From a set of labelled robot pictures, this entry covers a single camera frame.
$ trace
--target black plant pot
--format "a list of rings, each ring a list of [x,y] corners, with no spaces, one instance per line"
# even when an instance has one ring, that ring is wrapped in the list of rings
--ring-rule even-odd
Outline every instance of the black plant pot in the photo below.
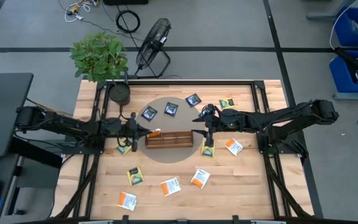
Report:
[[[129,85],[125,83],[116,83],[109,90],[110,99],[122,106],[130,102],[130,95],[131,90],[129,89]]]

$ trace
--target circular mat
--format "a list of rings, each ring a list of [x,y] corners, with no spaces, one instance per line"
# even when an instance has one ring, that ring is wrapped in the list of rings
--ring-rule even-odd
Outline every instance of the circular mat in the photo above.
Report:
[[[168,102],[178,105],[177,113],[175,116],[164,113]],[[142,117],[143,111],[148,106],[151,106],[158,111],[151,121],[147,121]],[[199,113],[200,112],[196,108],[190,107],[190,105],[183,99],[176,97],[164,97],[154,100],[142,108],[136,117],[136,121],[142,127],[150,130],[160,128],[161,132],[163,133],[174,131],[190,131],[192,129],[204,130],[204,123],[192,122],[192,120],[198,118]],[[146,156],[157,162],[173,163],[190,157],[195,151],[197,151],[197,149],[200,148],[202,140],[202,135],[193,133],[193,147],[146,149],[145,137],[142,137],[137,143],[137,149],[141,150]]]

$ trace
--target blue bin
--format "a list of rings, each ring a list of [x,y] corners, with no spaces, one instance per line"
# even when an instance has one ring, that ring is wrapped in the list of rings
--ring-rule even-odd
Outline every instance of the blue bin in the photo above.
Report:
[[[353,31],[351,20],[358,21],[358,8],[348,9],[338,19],[335,31],[343,46],[358,47],[358,33]]]
[[[358,51],[347,50],[349,55],[358,58]],[[358,84],[354,83],[346,62],[341,58],[335,58],[330,64],[331,73],[335,81],[336,89],[340,93],[358,93]]]

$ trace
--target potted plant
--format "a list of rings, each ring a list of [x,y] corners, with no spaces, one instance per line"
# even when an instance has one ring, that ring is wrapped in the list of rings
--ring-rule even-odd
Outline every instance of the potted plant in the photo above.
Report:
[[[75,61],[78,70],[75,77],[87,74],[90,82],[105,82],[120,79],[128,71],[124,44],[116,36],[100,32],[91,34],[86,39],[74,43],[71,59]],[[128,84],[114,82],[110,88],[109,97],[119,105],[129,103],[131,91]]]

